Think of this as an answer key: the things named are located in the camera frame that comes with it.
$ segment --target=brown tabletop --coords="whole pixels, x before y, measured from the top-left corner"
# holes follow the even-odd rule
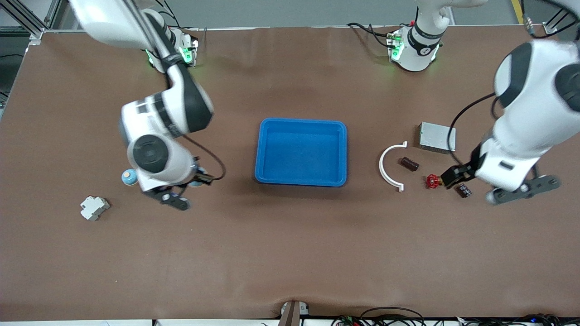
[[[528,39],[513,27],[452,27],[421,73],[390,64],[371,35],[347,28],[212,31],[191,70],[215,105],[192,137],[227,164],[224,180],[189,189],[180,212],[121,183],[129,168],[120,108],[162,90],[143,52],[83,34],[30,47],[0,127],[0,320],[266,318],[286,300],[311,314],[395,305],[426,316],[580,314],[578,137],[540,160],[557,191],[498,207],[428,190],[452,159],[410,147],[378,172],[379,154],[448,125],[492,91],[495,69]],[[260,122],[335,119],[348,128],[341,188],[253,179]],[[457,124],[467,159],[493,124],[490,103]],[[218,166],[189,144],[211,173]],[[421,164],[410,172],[402,156]],[[79,204],[111,208],[86,221]]]

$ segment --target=yellow stripe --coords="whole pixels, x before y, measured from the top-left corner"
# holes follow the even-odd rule
[[[512,0],[513,11],[516,12],[517,21],[520,24],[524,23],[523,14],[521,12],[520,0]]]

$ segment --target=white c-shaped object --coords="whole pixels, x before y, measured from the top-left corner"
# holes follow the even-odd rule
[[[398,145],[392,145],[391,147],[385,149],[385,151],[383,152],[383,154],[380,156],[380,159],[379,159],[379,171],[380,171],[380,175],[383,177],[383,179],[385,181],[387,181],[388,183],[392,184],[393,186],[399,188],[399,192],[402,193],[405,185],[400,183],[400,182],[396,182],[395,180],[393,180],[393,178],[388,176],[387,172],[385,172],[385,167],[383,166],[383,160],[385,159],[385,154],[387,154],[390,150],[392,150],[394,148],[407,148],[407,142],[403,142],[402,144],[398,144]]]

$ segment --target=silver rectangular box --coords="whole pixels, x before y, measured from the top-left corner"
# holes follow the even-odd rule
[[[419,126],[419,147],[424,150],[449,154],[447,134],[449,127],[421,122]],[[455,151],[455,128],[451,131],[451,151]]]

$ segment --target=blue tray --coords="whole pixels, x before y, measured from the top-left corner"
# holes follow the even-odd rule
[[[340,187],[346,182],[346,126],[340,121],[268,118],[260,125],[256,179]]]

